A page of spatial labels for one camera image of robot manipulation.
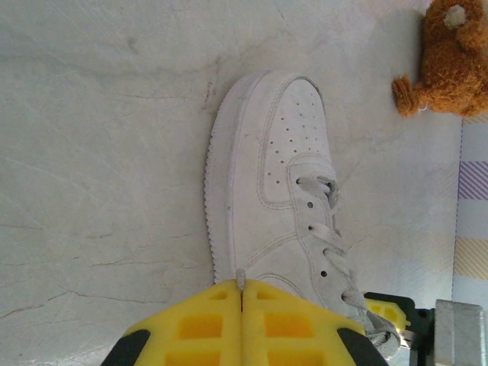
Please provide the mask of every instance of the teddy bear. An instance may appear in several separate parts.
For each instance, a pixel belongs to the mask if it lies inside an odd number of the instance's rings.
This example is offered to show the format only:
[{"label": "teddy bear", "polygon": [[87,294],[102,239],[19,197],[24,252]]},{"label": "teddy bear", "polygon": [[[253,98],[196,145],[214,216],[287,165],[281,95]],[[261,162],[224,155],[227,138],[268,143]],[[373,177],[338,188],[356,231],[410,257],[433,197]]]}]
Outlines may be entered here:
[{"label": "teddy bear", "polygon": [[434,0],[422,24],[419,81],[393,80],[404,117],[422,108],[473,117],[488,111],[488,20],[482,0]]}]

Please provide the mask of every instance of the white marble floor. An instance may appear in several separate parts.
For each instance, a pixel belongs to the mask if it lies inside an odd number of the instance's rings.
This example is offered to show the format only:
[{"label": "white marble floor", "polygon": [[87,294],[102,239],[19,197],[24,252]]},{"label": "white marble floor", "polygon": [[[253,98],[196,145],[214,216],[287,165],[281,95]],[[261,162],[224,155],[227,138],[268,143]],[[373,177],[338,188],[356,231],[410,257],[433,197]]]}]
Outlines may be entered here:
[{"label": "white marble floor", "polygon": [[0,364],[96,365],[212,284],[203,177],[242,75],[321,88],[362,290],[450,298],[461,121],[402,120],[429,1],[3,0]]}]

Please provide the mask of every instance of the white rubber sole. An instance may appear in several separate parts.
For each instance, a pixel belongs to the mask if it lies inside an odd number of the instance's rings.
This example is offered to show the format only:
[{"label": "white rubber sole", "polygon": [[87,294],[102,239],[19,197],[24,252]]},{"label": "white rubber sole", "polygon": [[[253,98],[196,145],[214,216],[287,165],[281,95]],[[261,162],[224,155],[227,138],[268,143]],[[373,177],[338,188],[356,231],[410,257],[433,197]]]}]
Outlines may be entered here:
[{"label": "white rubber sole", "polygon": [[241,78],[224,98],[213,125],[205,169],[205,214],[213,256],[215,283],[236,278],[230,255],[231,227],[228,211],[232,207],[233,149],[239,137],[242,116],[255,86],[268,72]]}]

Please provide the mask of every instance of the shoelace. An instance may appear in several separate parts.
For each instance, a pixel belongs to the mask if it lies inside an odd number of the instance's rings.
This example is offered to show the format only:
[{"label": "shoelace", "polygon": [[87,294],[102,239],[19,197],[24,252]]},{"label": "shoelace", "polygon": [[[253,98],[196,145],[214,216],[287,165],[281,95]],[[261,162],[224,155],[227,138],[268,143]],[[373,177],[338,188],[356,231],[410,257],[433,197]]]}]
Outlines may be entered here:
[{"label": "shoelace", "polygon": [[400,347],[400,337],[392,323],[368,310],[366,300],[356,288],[354,276],[345,260],[347,251],[334,223],[334,216],[339,209],[338,190],[333,182],[324,178],[300,178],[297,183],[303,190],[320,200],[324,207],[330,209],[332,229],[322,223],[311,223],[308,229],[312,235],[323,241],[323,255],[345,276],[350,284],[350,288],[342,293],[342,300],[358,309],[358,315],[351,319],[363,326],[368,338],[386,359],[393,357]]}]

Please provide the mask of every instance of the shoe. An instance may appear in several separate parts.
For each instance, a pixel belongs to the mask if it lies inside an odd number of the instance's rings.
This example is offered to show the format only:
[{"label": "shoe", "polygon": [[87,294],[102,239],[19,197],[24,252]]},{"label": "shoe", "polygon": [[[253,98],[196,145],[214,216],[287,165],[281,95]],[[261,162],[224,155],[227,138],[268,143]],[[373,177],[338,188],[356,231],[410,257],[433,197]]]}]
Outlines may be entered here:
[{"label": "shoe", "polygon": [[385,358],[400,338],[369,312],[335,228],[338,187],[319,89],[288,72],[245,76],[220,106],[205,209],[215,281],[267,282],[360,322]]}]

